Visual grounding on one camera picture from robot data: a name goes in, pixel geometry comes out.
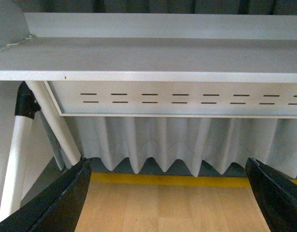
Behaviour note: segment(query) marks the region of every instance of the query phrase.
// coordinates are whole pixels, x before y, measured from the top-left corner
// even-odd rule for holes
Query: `yellow stripe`
[[[203,187],[250,187],[248,178],[92,173],[92,182]]]

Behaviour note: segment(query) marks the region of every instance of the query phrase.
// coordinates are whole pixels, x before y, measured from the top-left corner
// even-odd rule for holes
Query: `white tube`
[[[65,119],[57,112],[44,82],[26,81],[26,84],[33,92],[38,104],[41,106],[42,113],[59,141],[61,148],[66,153],[70,163],[75,165],[80,161],[81,154],[75,144]]]
[[[16,116],[0,205],[0,222],[20,208],[32,119]]]

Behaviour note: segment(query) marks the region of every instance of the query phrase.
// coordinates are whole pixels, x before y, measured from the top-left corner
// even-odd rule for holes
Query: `black plastic bracket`
[[[37,111],[41,110],[33,92],[28,88],[23,81],[17,91],[15,116],[25,116],[34,119]]]

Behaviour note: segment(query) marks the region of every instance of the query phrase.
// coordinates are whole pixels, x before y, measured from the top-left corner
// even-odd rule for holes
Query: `white curtain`
[[[248,157],[295,178],[297,119],[66,117],[80,151],[99,157],[108,170],[129,157],[140,172],[153,157],[165,172],[176,159],[198,176],[205,160],[220,174]]]

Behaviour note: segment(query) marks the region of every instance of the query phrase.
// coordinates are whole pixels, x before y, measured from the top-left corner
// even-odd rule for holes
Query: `wooden floor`
[[[251,188],[91,182],[76,232],[269,232]]]

